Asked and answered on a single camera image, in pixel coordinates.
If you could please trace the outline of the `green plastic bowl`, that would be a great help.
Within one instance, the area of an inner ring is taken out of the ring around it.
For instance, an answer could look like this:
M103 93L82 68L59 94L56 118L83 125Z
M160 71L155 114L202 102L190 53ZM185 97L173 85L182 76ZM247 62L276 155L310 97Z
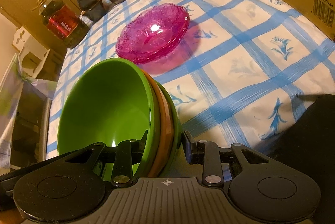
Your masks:
M173 139L172 148L170 150L169 159L166 165L164 166L164 168L161 170L161 172L158 175L159 177L162 177L162 178L169 178L169 177L173 177L177 173L176 164L177 164L178 157L180 155L182 126L180 124L179 117L178 117L175 105L173 103L173 100L170 94L163 87L163 85L161 85L157 81L156 81L156 84L158 84L159 88L164 94L165 99L167 100L169 104L172 117L173 117L174 139Z
M155 92L138 66L110 58L89 68L72 88L58 125L58 153L103 142L117 146L145 136L134 176L149 174L160 141L160 112Z

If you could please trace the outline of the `orange plastic bowl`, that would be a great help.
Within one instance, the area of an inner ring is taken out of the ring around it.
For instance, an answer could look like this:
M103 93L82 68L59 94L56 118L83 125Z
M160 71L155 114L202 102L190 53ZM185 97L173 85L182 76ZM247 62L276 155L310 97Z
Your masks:
M159 173L163 170L170 157L174 138L174 125L172 112L162 90L159 88L156 81L147 72L145 72L144 70L142 70L142 72L146 76L147 80L149 81L151 87L155 92L160 111L160 142L155 160L148 174L149 178L154 178L157 177Z

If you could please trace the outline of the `pink glass plate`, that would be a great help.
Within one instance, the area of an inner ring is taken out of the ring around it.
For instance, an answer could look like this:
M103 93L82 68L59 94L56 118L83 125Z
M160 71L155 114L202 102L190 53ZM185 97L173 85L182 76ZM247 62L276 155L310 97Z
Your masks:
M173 51L184 37L190 16L183 6L164 3L142 12L128 23L117 39L119 58L141 65Z

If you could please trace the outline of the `blue checked tablecloth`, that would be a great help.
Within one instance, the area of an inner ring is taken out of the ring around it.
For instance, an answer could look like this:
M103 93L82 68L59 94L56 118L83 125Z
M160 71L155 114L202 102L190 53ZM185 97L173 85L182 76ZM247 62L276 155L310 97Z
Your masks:
M334 43L282 0L126 0L67 52L50 111L47 157L57 155L61 111L78 78L116 57L125 25L163 3L183 6L190 25L172 64L145 70L170 94L194 137L265 146L313 97L334 93Z

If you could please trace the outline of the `white wooden chair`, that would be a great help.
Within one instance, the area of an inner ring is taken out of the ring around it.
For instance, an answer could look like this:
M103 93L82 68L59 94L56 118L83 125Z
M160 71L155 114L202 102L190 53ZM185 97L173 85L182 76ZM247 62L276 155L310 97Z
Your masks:
M23 71L36 78L42 71L50 49L39 43L23 26L16 30L12 46L19 52Z

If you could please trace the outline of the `lower dark instant cup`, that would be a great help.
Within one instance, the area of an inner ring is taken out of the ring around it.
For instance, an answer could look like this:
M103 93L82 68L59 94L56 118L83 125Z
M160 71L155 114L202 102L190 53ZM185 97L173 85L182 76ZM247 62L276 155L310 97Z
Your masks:
M89 20L91 20L94 23L99 21L106 14L107 14L107 10L105 9L102 1L97 2L90 9L82 12L83 17L87 17Z

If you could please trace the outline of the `oil bottle red label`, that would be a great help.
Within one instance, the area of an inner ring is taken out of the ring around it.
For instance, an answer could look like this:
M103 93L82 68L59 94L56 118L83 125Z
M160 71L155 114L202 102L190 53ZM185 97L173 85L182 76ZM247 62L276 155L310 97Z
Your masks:
M78 46L89 31L86 23L62 0L42 0L39 15L43 25L69 49Z

